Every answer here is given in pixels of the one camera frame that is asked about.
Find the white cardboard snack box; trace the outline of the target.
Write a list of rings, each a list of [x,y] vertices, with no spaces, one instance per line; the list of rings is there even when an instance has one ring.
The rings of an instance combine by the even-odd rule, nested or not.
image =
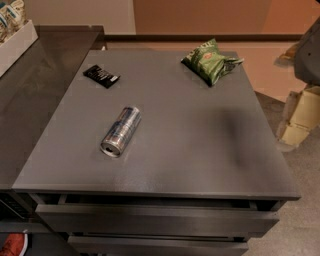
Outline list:
[[[29,20],[21,29],[0,45],[0,77],[34,44],[38,39],[35,26]]]

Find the red shoe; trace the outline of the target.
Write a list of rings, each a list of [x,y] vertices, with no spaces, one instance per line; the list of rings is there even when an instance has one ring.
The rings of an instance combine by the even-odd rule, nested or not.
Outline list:
[[[0,249],[0,256],[24,256],[28,249],[28,235],[11,233]]]

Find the grey drawer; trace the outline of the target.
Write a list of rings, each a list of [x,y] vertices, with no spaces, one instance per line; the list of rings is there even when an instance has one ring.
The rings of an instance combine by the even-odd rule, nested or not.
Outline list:
[[[256,237],[278,221],[275,212],[210,208],[40,205],[55,231],[117,235]]]
[[[79,253],[118,256],[242,256],[246,243],[70,236],[68,243]]]

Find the black snack packet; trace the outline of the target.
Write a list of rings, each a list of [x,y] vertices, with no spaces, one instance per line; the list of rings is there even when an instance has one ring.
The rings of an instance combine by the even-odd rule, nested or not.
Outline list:
[[[89,69],[85,70],[83,75],[106,89],[109,89],[119,80],[119,76],[109,73],[98,65],[93,65]]]

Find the silver blue redbull can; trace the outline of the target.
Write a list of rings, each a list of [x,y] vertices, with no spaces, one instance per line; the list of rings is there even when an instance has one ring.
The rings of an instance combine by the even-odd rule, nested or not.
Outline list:
[[[141,112],[137,107],[125,107],[102,140],[102,152],[110,157],[120,157],[140,121]]]

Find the upper grey drawer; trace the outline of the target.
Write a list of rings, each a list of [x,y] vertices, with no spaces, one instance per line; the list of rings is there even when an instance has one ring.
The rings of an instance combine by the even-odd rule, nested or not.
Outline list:
[[[278,221],[275,212],[210,208],[40,205],[55,231],[117,235],[256,237]]]

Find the dark side counter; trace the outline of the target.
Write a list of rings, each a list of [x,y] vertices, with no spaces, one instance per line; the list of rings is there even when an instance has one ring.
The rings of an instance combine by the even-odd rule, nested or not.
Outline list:
[[[46,231],[13,184],[87,53],[105,45],[101,25],[38,25],[36,34],[0,78],[1,233]]]

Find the dark grey drawer cabinet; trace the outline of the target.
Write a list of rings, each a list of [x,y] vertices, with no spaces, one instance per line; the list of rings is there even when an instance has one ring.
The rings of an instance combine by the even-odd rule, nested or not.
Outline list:
[[[299,194],[242,67],[209,87],[174,51],[90,52],[84,66],[119,75],[104,89],[77,74],[15,181],[40,205],[275,212]],[[120,157],[100,144],[125,107],[141,121]],[[253,237],[117,235],[246,243]]]

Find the yellow cardboard box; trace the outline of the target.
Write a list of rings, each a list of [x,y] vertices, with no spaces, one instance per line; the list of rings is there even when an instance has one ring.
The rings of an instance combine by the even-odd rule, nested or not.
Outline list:
[[[307,85],[302,91],[291,91],[287,97],[277,140],[297,147],[320,124],[320,87]]]

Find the snack bags in box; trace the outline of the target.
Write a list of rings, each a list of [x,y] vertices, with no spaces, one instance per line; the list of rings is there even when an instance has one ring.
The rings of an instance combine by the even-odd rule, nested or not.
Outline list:
[[[27,22],[24,0],[0,2],[0,42],[5,42]]]

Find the green chip bag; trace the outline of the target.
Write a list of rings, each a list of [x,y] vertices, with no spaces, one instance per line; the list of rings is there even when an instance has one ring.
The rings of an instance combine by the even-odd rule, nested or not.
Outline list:
[[[181,59],[181,63],[200,76],[209,87],[243,62],[243,58],[222,55],[215,39],[201,44]]]

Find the lower grey drawer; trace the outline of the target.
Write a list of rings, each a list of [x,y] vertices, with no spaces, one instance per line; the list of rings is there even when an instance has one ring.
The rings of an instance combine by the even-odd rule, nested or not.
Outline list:
[[[79,253],[118,256],[242,256],[246,243],[70,236],[68,243]]]

